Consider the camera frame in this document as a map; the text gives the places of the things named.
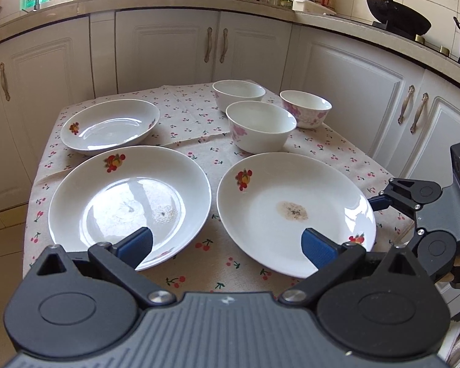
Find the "white fruit-print plate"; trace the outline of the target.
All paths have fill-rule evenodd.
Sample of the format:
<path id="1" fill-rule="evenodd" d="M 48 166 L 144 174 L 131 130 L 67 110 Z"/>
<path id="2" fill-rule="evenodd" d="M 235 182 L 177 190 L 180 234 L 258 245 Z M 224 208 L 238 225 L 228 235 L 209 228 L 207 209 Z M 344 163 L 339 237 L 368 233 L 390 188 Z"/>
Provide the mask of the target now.
<path id="1" fill-rule="evenodd" d="M 191 243 L 211 204 L 209 179 L 188 156 L 158 146 L 118 148 L 86 160 L 61 181 L 50 202 L 50 236 L 68 252 L 84 252 L 147 227 L 154 243 L 137 267 L 145 270 Z"/>
<path id="2" fill-rule="evenodd" d="M 160 119 L 156 105 L 122 98 L 92 105 L 63 125 L 63 144 L 84 155 L 97 155 L 119 147 L 139 144 Z"/>
<path id="3" fill-rule="evenodd" d="M 338 244 L 356 241 L 366 250 L 376 240 L 376 219 L 361 190 L 333 167 L 293 153 L 237 162 L 218 185 L 217 211 L 246 255 L 293 278 L 316 271 L 301 249 L 306 228 Z"/>

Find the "pink flower white bowl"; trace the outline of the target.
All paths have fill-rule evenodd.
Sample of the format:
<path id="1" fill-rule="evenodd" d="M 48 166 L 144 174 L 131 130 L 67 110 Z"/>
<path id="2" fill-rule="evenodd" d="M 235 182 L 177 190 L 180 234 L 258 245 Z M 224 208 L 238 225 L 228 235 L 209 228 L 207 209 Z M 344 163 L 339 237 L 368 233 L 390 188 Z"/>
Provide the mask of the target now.
<path id="1" fill-rule="evenodd" d="M 332 104 L 320 97 L 300 90 L 280 92 L 282 105 L 297 121 L 297 127 L 311 130 L 322 125 Z"/>

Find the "black wok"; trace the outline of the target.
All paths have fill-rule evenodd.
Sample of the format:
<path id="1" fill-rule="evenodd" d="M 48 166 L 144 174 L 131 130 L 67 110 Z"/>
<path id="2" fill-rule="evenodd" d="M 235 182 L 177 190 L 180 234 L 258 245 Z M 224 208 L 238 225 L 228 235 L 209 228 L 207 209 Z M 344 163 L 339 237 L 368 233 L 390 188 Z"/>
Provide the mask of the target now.
<path id="1" fill-rule="evenodd" d="M 366 0 L 366 3 L 376 19 L 374 27 L 410 40 L 431 29 L 431 22 L 425 16 L 395 0 Z"/>

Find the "cream kitchen cabinets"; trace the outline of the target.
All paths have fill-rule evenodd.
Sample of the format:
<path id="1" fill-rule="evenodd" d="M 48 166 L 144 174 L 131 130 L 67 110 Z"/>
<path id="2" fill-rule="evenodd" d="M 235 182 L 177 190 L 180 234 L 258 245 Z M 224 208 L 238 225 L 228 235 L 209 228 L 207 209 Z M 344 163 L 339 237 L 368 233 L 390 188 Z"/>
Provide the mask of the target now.
<path id="1" fill-rule="evenodd" d="M 413 42 L 306 14 L 55 8 L 0 25 L 0 211 L 27 202 L 64 106 L 223 79 L 322 96 L 327 124 L 390 173 L 450 181 L 460 65 Z"/>

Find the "cherry print tablecloth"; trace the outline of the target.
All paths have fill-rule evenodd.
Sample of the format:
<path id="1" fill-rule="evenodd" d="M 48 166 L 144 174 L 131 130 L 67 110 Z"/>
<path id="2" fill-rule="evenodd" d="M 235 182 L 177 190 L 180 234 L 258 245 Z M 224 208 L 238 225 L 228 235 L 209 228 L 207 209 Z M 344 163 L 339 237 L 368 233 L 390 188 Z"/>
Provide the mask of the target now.
<path id="1" fill-rule="evenodd" d="M 228 120 L 217 109 L 209 84 L 162 86 L 131 93 L 156 105 L 159 123 L 144 139 L 145 144 L 162 145 L 198 163 L 212 189 L 233 164 L 246 157 L 234 147 L 228 133 Z M 60 131 L 74 114 L 95 105 L 94 100 L 61 109 L 40 159 L 29 198 L 25 225 L 23 270 L 29 271 L 43 249 L 51 244 L 48 230 L 50 200 L 63 178 L 85 161 L 85 156 L 67 148 Z M 351 179 L 367 197 L 383 190 L 390 173 L 363 151 L 327 125 L 315 130 L 295 130 L 289 136 L 288 152 L 309 156 L 329 164 Z M 272 292 L 279 294 L 297 284 L 288 277 L 249 258 L 225 234 L 217 210 L 182 252 L 144 275 L 169 290 L 184 292 Z"/>

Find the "plain white bowl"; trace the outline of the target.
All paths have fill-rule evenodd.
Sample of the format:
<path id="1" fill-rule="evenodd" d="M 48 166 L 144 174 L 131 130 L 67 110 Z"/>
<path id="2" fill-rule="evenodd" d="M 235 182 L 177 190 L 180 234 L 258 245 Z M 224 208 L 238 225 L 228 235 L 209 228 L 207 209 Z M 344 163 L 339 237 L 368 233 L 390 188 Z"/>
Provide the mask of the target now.
<path id="1" fill-rule="evenodd" d="M 291 113 L 266 102 L 234 102 L 227 107 L 226 116 L 234 144 L 250 154 L 281 150 L 297 127 Z"/>

